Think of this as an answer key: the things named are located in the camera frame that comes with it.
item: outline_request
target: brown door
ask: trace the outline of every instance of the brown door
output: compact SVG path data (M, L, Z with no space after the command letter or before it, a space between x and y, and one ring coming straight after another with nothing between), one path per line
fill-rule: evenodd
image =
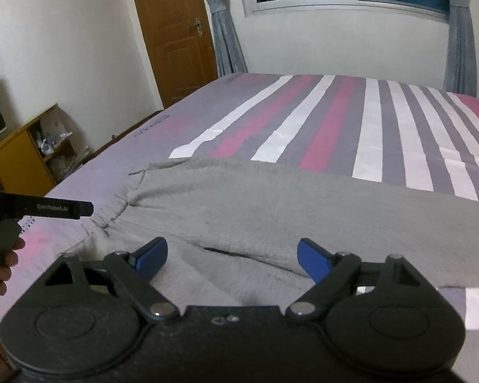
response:
M135 0L165 108L217 78L204 0Z

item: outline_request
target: window sill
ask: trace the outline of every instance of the window sill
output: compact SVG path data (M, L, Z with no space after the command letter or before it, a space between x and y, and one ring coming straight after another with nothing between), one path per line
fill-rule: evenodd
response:
M288 0L276 0L257 3L254 8L245 8L245 16L263 16L266 14L287 13L294 11L309 10L361 10L361 11L384 11L419 17L426 20L434 20L448 23L449 15L441 11L427 10L410 4L387 3L370 0L335 0L328 3L297 4L291 5Z

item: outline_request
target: hand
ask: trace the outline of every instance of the hand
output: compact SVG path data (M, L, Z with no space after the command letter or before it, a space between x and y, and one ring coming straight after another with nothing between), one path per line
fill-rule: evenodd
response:
M23 249L24 247L25 241L19 237L14 243L13 249L17 251ZM11 278L11 268L16 265L18 265L18 255L16 254L16 252L10 252L5 257L5 266L0 266L0 296L5 295L5 293L7 292L7 286L5 285L5 281L8 281Z

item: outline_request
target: window frame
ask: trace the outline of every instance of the window frame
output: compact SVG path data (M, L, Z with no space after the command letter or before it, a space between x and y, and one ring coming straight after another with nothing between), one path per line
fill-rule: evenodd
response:
M448 22L445 11L431 7L390 0L273 0L257 2L242 0L245 16L300 10L346 9L346 10L388 10L426 19Z

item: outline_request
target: gray curtain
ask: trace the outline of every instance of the gray curtain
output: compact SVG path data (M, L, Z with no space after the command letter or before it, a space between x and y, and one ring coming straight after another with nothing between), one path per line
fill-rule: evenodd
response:
M477 61L470 0L450 0L449 47L444 89L477 96Z
M240 41L224 0L207 0L211 9L218 76L248 72Z

